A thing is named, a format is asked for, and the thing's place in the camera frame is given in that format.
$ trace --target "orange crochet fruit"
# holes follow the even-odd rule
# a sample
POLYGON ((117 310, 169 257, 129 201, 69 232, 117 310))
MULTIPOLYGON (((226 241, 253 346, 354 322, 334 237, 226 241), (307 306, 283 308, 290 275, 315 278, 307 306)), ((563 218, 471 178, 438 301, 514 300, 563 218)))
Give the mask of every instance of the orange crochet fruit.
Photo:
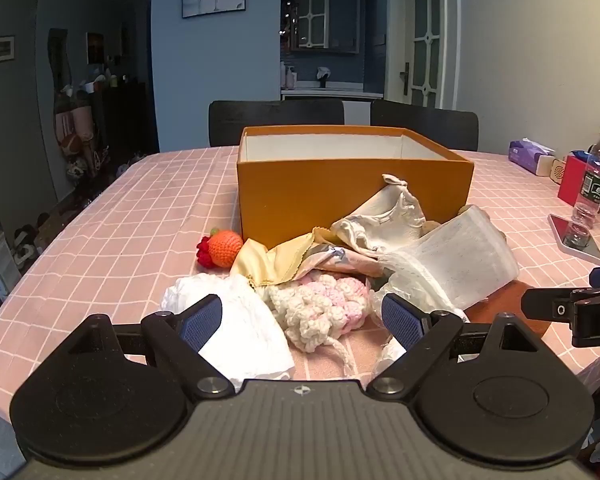
POLYGON ((209 238, 209 256, 218 267, 229 269, 242 248, 242 238, 233 231, 220 231, 209 238))

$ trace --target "orange box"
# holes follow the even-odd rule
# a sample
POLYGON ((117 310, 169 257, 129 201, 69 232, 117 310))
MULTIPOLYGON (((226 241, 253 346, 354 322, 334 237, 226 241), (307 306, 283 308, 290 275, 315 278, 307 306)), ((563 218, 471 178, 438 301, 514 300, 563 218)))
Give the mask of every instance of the orange box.
POLYGON ((238 153, 242 236, 268 248, 329 228, 386 184, 407 181, 428 220, 446 222, 466 203, 474 164, 404 128, 256 126, 238 153))

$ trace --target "crocheted strawberry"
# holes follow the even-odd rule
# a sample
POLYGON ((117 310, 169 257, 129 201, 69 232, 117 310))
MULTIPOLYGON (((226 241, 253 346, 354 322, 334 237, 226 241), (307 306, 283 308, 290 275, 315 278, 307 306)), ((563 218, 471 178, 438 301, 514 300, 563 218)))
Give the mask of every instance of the crocheted strawberry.
POLYGON ((213 263, 211 259, 211 255, 209 254, 209 238, 208 236, 203 236, 200 243, 196 245, 198 252, 196 253, 196 258, 198 263, 205 267, 205 269, 213 269, 216 264, 213 263))
POLYGON ((230 269, 242 248, 242 237, 238 233, 225 230, 212 232, 208 241, 208 253, 218 267, 230 269))

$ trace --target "bottle label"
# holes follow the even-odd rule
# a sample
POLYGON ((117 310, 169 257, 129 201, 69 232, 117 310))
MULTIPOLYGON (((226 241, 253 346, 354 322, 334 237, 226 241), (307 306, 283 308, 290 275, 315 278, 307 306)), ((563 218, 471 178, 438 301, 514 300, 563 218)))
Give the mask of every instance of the bottle label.
POLYGON ((580 194, 584 198, 600 204, 600 177, 591 171, 586 171, 580 194))

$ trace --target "purple tissue box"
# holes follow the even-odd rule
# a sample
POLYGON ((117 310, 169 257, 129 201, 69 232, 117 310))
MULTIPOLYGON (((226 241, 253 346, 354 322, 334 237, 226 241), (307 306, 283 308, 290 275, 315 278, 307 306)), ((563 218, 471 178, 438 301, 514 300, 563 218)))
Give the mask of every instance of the purple tissue box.
POLYGON ((509 145, 509 160, 537 176, 549 176, 554 150, 529 139, 514 140, 509 145))

